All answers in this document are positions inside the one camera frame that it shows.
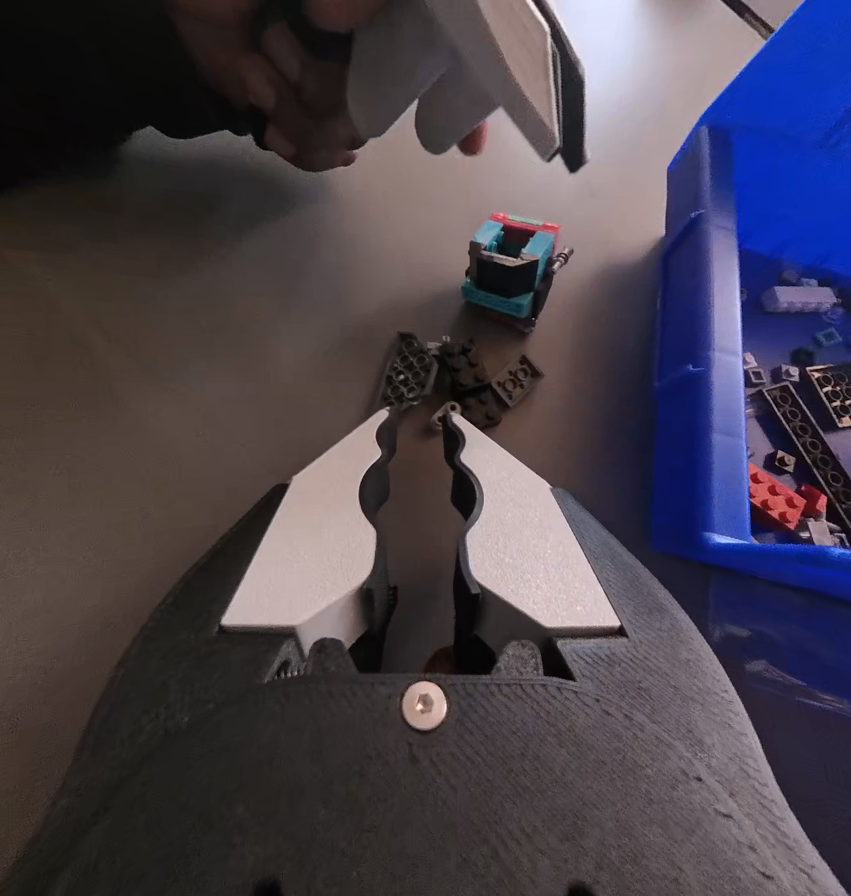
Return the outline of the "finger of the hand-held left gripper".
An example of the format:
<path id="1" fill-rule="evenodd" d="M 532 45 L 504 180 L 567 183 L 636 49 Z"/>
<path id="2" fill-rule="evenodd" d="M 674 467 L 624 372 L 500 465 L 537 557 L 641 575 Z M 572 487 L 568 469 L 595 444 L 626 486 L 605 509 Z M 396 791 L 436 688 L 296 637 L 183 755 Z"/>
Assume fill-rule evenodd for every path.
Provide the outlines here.
<path id="1" fill-rule="evenodd" d="M 563 143 L 561 75 L 550 26 L 535 2 L 425 5 L 476 86 L 541 160 L 551 160 Z"/>
<path id="2" fill-rule="evenodd" d="M 585 73 L 554 2 L 541 1 L 539 6 L 555 50 L 560 121 L 558 155 L 567 171 L 576 174 L 588 162 Z"/>

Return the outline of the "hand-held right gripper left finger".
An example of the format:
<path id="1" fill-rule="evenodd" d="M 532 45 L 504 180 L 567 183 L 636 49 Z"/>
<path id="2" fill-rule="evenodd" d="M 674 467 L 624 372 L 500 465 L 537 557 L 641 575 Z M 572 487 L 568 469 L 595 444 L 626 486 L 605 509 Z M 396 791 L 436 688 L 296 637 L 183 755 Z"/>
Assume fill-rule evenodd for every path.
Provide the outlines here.
<path id="1" fill-rule="evenodd" d="M 381 670 L 397 589 L 376 518 L 398 422 L 397 410 L 375 412 L 290 479 L 222 630 L 288 636 L 303 657 L 319 640 L 337 640 L 360 670 Z"/>

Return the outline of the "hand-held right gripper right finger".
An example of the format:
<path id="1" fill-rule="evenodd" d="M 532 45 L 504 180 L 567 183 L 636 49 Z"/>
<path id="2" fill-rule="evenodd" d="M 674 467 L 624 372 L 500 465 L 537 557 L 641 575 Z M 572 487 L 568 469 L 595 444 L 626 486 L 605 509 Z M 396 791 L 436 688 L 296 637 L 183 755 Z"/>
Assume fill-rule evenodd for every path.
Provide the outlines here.
<path id="1" fill-rule="evenodd" d="M 457 669 L 489 673 L 516 642 L 532 644 L 543 666 L 561 639 L 621 636 L 554 487 L 459 413 L 443 417 L 442 443 L 464 522 L 453 578 Z"/>

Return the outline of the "teal and black brick assembly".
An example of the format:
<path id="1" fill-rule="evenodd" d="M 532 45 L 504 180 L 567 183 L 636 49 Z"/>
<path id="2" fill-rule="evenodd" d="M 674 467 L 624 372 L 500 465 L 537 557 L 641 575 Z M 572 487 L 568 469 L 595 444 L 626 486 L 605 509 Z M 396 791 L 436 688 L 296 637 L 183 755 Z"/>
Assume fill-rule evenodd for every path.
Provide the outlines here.
<path id="1" fill-rule="evenodd" d="M 468 245 L 461 285 L 465 303 L 531 333 L 554 278 L 546 272 L 557 253 L 560 226 L 542 218 L 495 212 Z"/>

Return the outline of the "blue plastic bin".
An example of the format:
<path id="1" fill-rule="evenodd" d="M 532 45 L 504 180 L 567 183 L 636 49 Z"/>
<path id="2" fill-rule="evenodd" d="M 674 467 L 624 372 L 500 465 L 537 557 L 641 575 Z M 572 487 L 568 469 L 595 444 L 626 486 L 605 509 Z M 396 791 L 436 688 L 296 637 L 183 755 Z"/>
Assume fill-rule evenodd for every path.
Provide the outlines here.
<path id="1" fill-rule="evenodd" d="M 737 574 L 712 574 L 709 635 L 757 686 L 851 714 L 851 603 Z"/>
<path id="2" fill-rule="evenodd" d="M 754 542 L 739 250 L 851 278 L 851 1 L 804 2 L 667 170 L 652 539 L 851 602 L 851 552 Z"/>

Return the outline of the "person's left forearm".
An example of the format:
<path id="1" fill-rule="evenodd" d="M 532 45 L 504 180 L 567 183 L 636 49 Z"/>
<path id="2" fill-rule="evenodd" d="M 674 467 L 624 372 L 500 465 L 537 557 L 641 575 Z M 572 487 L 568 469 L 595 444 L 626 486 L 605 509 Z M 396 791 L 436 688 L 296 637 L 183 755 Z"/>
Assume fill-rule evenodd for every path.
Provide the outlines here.
<path id="1" fill-rule="evenodd" d="M 0 2 L 0 193 L 149 127 L 261 146 L 265 119 L 210 85 L 167 2 Z"/>

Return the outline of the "grey desk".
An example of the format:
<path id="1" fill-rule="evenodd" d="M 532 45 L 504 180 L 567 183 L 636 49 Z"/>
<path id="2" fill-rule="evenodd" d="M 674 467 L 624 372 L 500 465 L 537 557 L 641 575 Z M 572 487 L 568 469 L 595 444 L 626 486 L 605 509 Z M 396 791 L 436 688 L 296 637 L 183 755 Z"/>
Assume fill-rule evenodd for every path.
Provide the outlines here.
<path id="1" fill-rule="evenodd" d="M 495 439 L 569 490 L 703 633 L 735 578 L 648 542 L 666 169 L 763 45 L 720 2 L 560 2 L 587 72 L 590 162 L 543 164 L 508 119 L 485 154 L 405 119 L 302 175 L 225 134 L 145 131 L 99 167 L 0 196 L 0 881 L 153 607 L 269 487 L 372 411 L 398 330 L 521 338 L 463 306 L 500 210 L 576 256 Z"/>

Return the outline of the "person's left hand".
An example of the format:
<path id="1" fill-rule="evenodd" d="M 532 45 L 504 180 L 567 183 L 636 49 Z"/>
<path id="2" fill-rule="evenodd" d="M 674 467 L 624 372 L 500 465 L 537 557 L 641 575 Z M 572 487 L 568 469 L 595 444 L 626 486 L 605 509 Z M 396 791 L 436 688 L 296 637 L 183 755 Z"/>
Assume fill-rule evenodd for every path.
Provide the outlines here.
<path id="1" fill-rule="evenodd" d="M 258 125 L 256 142 L 310 173 L 351 166 L 367 141 L 347 104 L 349 63 L 333 49 L 386 2 L 173 1 L 164 8 L 202 82 Z"/>

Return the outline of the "dark flat strip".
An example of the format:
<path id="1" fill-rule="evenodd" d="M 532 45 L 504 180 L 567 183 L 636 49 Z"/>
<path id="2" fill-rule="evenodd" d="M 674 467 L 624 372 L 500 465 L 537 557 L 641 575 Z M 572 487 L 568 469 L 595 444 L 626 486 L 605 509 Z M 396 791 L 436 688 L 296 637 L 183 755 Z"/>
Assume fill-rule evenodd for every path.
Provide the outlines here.
<path id="1" fill-rule="evenodd" d="M 729 11 L 737 16 L 744 24 L 759 35 L 763 40 L 768 40 L 776 31 L 761 15 L 759 15 L 747 2 L 736 0 L 720 1 Z"/>

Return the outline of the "black brick plate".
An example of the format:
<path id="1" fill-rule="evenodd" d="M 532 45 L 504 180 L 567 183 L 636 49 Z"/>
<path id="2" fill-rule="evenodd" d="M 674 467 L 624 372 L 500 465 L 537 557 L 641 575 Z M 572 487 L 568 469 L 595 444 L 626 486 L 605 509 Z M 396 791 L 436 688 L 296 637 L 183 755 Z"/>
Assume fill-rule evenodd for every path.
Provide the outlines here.
<path id="1" fill-rule="evenodd" d="M 474 338 L 443 341 L 439 359 L 450 378 L 453 392 L 465 395 L 491 386 L 492 376 Z"/>

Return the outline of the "dark grey wedge plate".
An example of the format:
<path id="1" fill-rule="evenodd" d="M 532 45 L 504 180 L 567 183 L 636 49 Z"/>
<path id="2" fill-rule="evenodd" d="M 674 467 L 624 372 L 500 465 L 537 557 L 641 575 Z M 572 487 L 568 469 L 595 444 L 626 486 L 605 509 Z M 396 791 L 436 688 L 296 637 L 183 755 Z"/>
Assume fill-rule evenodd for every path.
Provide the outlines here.
<path id="1" fill-rule="evenodd" d="M 399 330 L 377 385 L 375 409 L 404 411 L 430 396 L 438 374 L 436 353 L 411 331 Z"/>

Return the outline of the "pile of mixed toy bricks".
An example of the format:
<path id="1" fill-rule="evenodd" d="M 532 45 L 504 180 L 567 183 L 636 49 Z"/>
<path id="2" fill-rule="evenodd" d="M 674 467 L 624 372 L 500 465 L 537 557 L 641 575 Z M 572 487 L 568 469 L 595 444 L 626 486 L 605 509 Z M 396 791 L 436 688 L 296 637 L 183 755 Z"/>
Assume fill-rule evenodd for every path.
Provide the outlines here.
<path id="1" fill-rule="evenodd" d="M 750 497 L 753 538 L 851 550 L 851 278 L 741 255 L 750 490 L 800 498 L 786 521 Z"/>

